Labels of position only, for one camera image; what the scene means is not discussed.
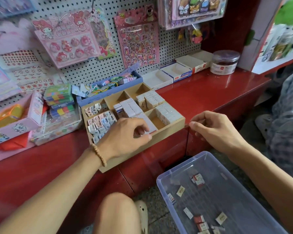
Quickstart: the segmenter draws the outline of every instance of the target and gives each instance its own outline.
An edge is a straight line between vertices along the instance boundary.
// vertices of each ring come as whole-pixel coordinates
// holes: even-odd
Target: transparent jar
[[[232,50],[220,50],[213,53],[211,73],[218,75],[232,74],[236,69],[240,53]]]

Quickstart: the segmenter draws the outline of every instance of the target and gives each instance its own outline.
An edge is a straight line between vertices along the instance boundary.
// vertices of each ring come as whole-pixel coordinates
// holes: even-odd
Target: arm
[[[133,138],[135,130],[142,135],[149,128],[143,119],[120,119],[98,143],[100,155],[108,161],[137,150],[152,138],[151,135]],[[100,158],[92,149],[86,149],[73,165],[0,224],[0,234],[56,233],[79,194],[101,165]]]
[[[250,177],[293,233],[293,178],[249,145],[226,115],[205,111],[192,118],[190,127]]]

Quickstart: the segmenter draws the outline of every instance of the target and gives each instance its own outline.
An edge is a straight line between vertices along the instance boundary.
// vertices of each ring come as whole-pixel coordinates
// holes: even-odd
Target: white shoe
[[[258,116],[255,119],[255,125],[260,130],[265,140],[267,139],[267,131],[269,130],[271,126],[271,122],[272,122],[272,115],[270,114],[263,114]]]
[[[147,214],[147,205],[142,200],[135,202],[140,214],[142,234],[148,234],[149,219]]]

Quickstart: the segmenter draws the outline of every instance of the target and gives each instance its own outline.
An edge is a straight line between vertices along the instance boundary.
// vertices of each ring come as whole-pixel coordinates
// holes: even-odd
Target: tile floor
[[[265,141],[260,131],[254,124],[254,119],[258,115],[269,113],[270,111],[267,108],[269,107],[262,105],[256,106],[240,130],[240,133],[246,141],[263,154],[266,154]],[[253,185],[241,169],[233,164],[226,155],[218,152],[217,150],[212,149],[210,152],[238,179],[240,183],[246,187],[246,189],[263,205],[263,207],[265,207],[274,217],[276,217],[270,205],[266,202],[264,197],[259,193],[258,189]],[[139,199],[146,202],[148,207],[149,234],[180,233],[157,186],[151,187],[134,198],[134,200]],[[92,233],[92,227],[87,227],[87,232],[83,233]]]

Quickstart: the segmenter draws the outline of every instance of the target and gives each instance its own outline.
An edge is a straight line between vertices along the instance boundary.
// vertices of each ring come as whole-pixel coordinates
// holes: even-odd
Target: bare leg
[[[94,221],[93,234],[141,234],[138,209],[131,198],[112,193],[104,198]]]

